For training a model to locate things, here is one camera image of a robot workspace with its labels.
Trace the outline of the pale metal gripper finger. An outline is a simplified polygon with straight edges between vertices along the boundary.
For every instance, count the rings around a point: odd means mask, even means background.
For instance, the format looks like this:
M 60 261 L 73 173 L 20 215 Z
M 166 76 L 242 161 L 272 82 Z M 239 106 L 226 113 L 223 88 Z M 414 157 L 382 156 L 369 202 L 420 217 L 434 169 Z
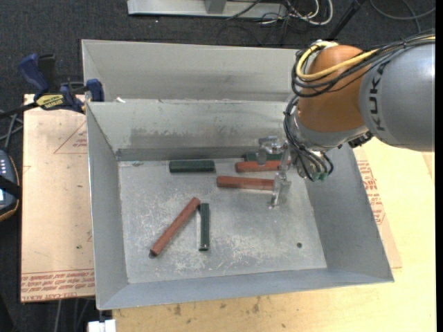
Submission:
M 258 140 L 258 143 L 258 165 L 265 165 L 267 161 L 280 160 L 282 158 L 281 144 L 277 136 L 267 136 L 260 138 Z
M 287 195 L 291 187 L 291 181 L 287 179 L 285 172 L 277 172 L 272 187 L 270 207 L 275 208 L 287 201 Z

